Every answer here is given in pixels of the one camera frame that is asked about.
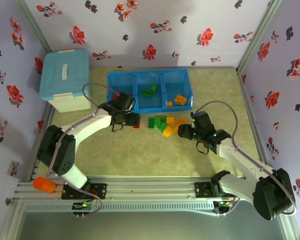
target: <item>orange lego brick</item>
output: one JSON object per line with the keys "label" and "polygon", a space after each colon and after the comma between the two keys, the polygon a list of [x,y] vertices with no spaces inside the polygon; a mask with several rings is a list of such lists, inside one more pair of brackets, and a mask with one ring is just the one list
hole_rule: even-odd
{"label": "orange lego brick", "polygon": [[174,132],[175,134],[178,134],[178,129],[179,129],[179,126],[175,126],[175,127],[173,128],[173,132]]}
{"label": "orange lego brick", "polygon": [[167,116],[165,122],[167,124],[175,124],[175,117],[174,116]]}
{"label": "orange lego brick", "polygon": [[177,126],[180,126],[181,124],[186,124],[186,123],[187,123],[187,119],[185,117],[174,120],[174,124]]}
{"label": "orange lego brick", "polygon": [[177,96],[175,96],[175,98],[174,98],[174,102],[176,103],[176,104],[179,104],[179,105],[185,105],[186,104],[186,102],[187,102],[187,99],[184,97],[184,96],[181,96],[181,95],[177,95]]}
{"label": "orange lego brick", "polygon": [[172,133],[173,127],[172,126],[167,126],[166,129],[163,131],[163,135],[166,137],[169,137],[170,134]]}

